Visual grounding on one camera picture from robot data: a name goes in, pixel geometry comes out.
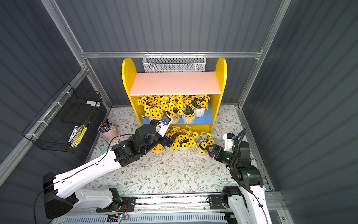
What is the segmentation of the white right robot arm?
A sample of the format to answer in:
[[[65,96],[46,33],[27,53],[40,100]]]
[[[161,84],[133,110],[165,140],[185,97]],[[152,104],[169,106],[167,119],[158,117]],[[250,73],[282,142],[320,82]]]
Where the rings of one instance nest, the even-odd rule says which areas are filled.
[[[228,140],[225,147],[207,146],[211,158],[226,165],[238,186],[224,187],[220,195],[209,195],[210,209],[230,209],[238,224],[271,224],[259,169],[251,164],[245,141]]]

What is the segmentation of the yellow wooden shelf unit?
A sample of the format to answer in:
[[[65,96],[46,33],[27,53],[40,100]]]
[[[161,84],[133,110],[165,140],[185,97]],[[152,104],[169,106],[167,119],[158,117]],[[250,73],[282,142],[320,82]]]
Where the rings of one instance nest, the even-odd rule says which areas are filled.
[[[210,100],[205,114],[191,124],[179,120],[177,126],[212,133],[227,82],[227,62],[219,58],[213,72],[138,73],[133,60],[126,58],[122,63],[122,79],[140,125],[150,123],[149,118],[143,118],[144,109],[138,104],[140,96],[208,95]]]

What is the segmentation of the pink metal marker bucket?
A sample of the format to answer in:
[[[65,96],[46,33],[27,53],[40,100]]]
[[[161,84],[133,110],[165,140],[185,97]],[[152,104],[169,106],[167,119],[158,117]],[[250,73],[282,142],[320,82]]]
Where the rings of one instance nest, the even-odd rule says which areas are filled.
[[[119,136],[116,126],[107,119],[101,122],[98,131],[108,142]]]

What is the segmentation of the mint green alarm clock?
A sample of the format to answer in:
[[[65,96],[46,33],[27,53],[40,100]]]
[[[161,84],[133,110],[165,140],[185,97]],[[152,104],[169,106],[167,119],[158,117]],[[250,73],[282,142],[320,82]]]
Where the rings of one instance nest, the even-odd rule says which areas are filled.
[[[97,145],[97,149],[100,153],[105,153],[108,149],[108,142],[107,141],[102,141]]]

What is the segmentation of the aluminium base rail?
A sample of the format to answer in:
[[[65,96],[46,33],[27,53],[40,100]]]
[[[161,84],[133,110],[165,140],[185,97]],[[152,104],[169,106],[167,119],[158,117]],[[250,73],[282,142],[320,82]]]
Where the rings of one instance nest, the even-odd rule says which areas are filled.
[[[189,194],[159,194],[120,196],[105,191],[80,190],[78,194],[70,196],[74,205],[70,213],[108,213],[108,212],[142,212],[155,209],[169,210],[229,210],[234,197],[238,195],[224,195],[223,193],[189,193]]]

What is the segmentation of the yellow book in basket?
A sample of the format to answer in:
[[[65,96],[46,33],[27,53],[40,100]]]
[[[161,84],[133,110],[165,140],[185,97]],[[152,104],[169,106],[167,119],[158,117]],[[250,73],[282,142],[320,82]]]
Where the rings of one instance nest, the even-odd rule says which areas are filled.
[[[71,147],[72,148],[76,148],[81,143],[82,138],[84,137],[87,129],[88,129],[87,126],[80,126],[77,129],[74,137],[71,140]]]

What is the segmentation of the white marker in basket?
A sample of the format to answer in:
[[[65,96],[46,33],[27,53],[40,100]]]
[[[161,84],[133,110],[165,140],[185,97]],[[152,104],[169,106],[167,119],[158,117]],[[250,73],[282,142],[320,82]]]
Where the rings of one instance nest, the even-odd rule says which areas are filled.
[[[73,138],[75,137],[77,131],[78,131],[79,127],[75,126],[74,129],[72,130],[72,133],[70,135],[69,141],[68,142],[72,142]]]

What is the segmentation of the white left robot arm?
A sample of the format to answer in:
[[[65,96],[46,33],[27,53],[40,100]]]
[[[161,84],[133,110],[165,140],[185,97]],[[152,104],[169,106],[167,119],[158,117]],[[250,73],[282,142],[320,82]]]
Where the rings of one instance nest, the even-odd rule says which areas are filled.
[[[48,219],[65,215],[74,208],[96,208],[97,212],[119,211],[126,206],[114,188],[85,191],[89,182],[138,161],[157,146],[171,147],[177,133],[166,136],[169,126],[161,122],[145,124],[108,149],[98,158],[68,172],[43,176],[44,209]]]

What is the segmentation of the pink and blue sticky notes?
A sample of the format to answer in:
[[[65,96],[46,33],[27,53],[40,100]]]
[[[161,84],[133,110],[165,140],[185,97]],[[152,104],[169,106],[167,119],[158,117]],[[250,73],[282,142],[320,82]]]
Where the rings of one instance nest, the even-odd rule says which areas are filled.
[[[101,105],[101,102],[100,101],[86,101],[86,104],[87,105],[90,105],[92,107],[97,107],[99,108],[100,105]]]

